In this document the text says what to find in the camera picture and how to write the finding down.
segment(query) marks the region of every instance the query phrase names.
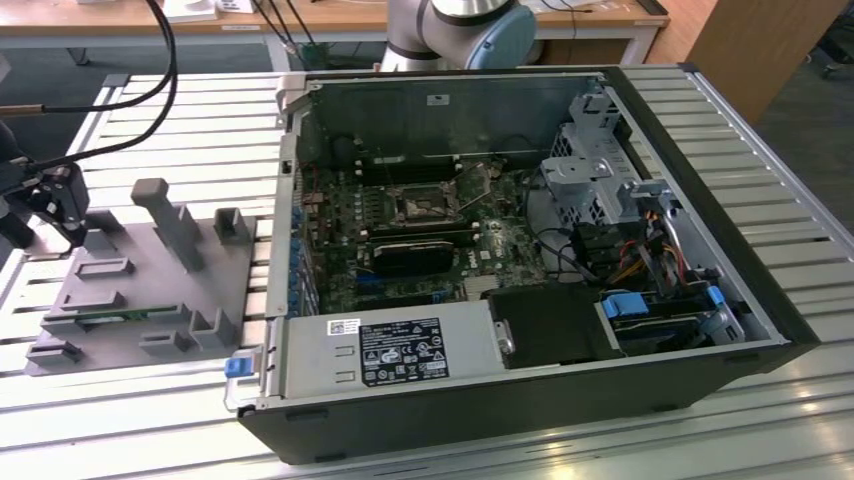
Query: green circuit board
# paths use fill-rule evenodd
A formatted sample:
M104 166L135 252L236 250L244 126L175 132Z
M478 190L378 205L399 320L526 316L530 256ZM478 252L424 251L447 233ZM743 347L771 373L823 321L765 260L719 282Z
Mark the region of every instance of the green circuit board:
M460 173L450 182L395 185L364 185L355 171L304 171L306 241L320 313L464 301L471 295L466 279L472 277L495 276L490 280L496 286L546 281L546 267L519 209L530 171L504 172L488 158L460 163ZM459 235L471 237L464 246L454 248L450 269L394 278L378 275L370 261L379 244L366 239L366 231L442 223L464 225ZM406 232L399 243L430 237ZM395 240L386 239L384 244L390 243Z

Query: blue latch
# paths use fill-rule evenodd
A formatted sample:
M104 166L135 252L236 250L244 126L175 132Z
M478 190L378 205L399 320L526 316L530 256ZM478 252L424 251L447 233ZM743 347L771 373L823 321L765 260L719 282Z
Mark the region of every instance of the blue latch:
M715 303L715 305L721 306L726 303L726 299L723 298L723 292L718 287L709 287L706 289L706 293L709 294L709 298Z
M609 298L602 302L602 308L605 309L605 315L609 318L650 313L650 308L646 306L643 295L637 292L615 293L609 296Z
M226 360L226 378L251 377L252 359L250 357L235 357Z

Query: floor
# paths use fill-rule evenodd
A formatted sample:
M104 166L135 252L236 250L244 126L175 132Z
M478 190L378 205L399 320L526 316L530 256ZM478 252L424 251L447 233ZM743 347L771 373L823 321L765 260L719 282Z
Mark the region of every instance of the floor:
M382 51L375 47L360 48L363 61L372 61ZM350 59L358 53L348 45L336 48L351 48L352 55L343 54ZM164 52L155 47L92 49L91 63L84 67L72 63L64 50L11 50L3 54L12 71L0 84L0 105L85 105L95 98L107 74L158 74L166 66ZM823 80L819 60L805 62L757 129L843 224L854 230L854 209L849 208L854 181L854 68ZM271 68L266 50L254 45L182 47L179 65L182 73ZM65 153L81 121L81 115L53 115L12 118L7 123L29 155L48 159Z
M854 34L846 35L854 47ZM854 66L821 78L821 53L805 62L757 131L849 231L854 232Z

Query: gray fixture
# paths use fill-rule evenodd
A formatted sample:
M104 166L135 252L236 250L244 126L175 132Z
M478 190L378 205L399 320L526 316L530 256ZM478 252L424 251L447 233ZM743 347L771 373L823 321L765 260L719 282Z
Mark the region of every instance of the gray fixture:
M255 218L220 209L194 220L163 179L131 197L154 224L91 212L84 246L32 345L28 375L220 358L243 330Z

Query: slotted metal surface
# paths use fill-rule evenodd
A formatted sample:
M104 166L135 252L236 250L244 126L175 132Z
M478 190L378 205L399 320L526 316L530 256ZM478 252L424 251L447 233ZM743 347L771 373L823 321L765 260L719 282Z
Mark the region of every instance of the slotted metal surface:
M726 112L702 77L670 67L626 73L806 315L825 342L818 349L686 410L294 468L226 411L222 360L21 375L24 353L69 266L67 260L28 262L0 308L0 471L36 478L851 478L851 237ZM155 175L172 183L171 199L190 202L194 217L211 217L230 205L262 218L246 346L263 332L280 136L275 77L183 76L178 106L158 135L132 151L83 162L93 207L115 207L123 222L147 221L128 195L135 179ZM135 77L124 91L103 90L99 101L129 98L156 80ZM135 135L162 102L159 96L144 106L89 116L72 149Z

